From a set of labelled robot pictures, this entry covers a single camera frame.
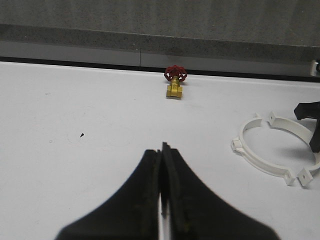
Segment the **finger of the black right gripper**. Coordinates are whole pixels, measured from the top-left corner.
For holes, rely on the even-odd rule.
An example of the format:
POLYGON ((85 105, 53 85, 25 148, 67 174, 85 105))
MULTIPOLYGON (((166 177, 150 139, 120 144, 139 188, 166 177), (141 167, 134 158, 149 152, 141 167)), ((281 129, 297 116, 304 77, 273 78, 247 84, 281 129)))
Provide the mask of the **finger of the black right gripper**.
POLYGON ((294 114, 298 120, 310 118, 320 119, 320 102, 299 103, 294 109, 294 114))
POLYGON ((320 152, 320 120, 317 119, 313 136, 309 142, 309 146, 313 153, 320 152))

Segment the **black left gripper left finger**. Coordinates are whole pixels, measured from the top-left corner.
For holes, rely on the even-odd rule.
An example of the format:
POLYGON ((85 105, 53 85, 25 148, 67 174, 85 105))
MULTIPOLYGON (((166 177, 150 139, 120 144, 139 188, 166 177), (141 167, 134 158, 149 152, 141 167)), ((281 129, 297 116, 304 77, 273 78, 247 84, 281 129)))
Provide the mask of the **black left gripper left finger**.
POLYGON ((120 189, 101 206, 65 226, 58 240, 156 240, 161 153, 146 150, 120 189))

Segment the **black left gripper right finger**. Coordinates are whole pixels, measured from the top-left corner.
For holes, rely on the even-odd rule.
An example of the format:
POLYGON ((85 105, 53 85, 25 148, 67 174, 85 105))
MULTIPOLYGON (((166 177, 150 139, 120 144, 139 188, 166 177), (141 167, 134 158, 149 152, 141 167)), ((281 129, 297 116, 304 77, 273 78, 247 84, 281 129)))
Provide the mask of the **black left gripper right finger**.
POLYGON ((161 200, 169 206, 174 240, 277 240, 267 225, 238 211, 212 192, 179 151, 162 144, 161 200))

